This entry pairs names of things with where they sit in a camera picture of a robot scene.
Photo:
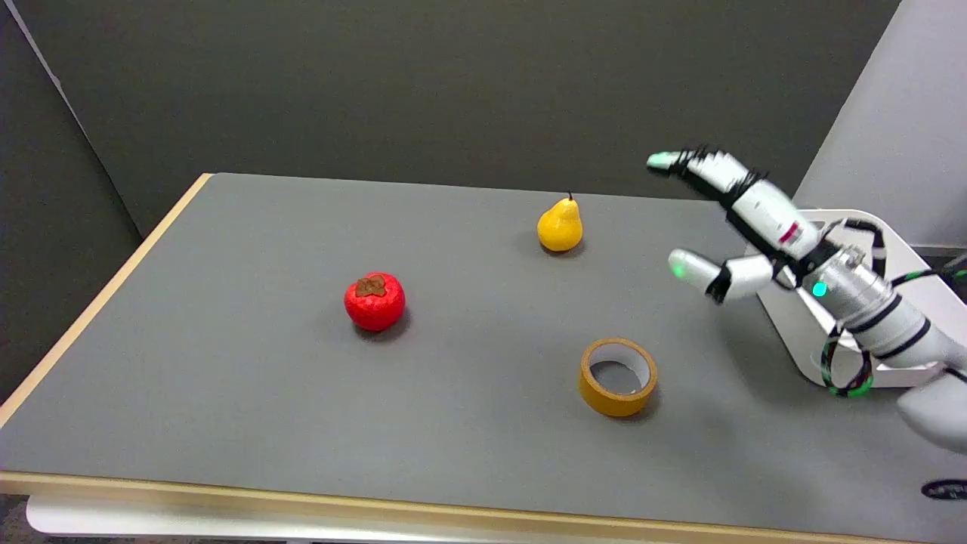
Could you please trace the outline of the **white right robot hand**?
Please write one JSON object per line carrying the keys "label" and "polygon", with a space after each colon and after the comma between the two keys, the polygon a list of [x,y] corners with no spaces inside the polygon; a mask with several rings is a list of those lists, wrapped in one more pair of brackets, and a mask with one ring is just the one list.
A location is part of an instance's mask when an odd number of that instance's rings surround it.
{"label": "white right robot hand", "polygon": [[836,253],[787,193],[729,152],[708,146],[658,152],[647,159],[647,168],[677,177],[718,203],[729,225],[756,250],[721,263],[690,250],[670,252],[672,275],[718,305],[752,296],[771,283],[794,292],[805,276]]}

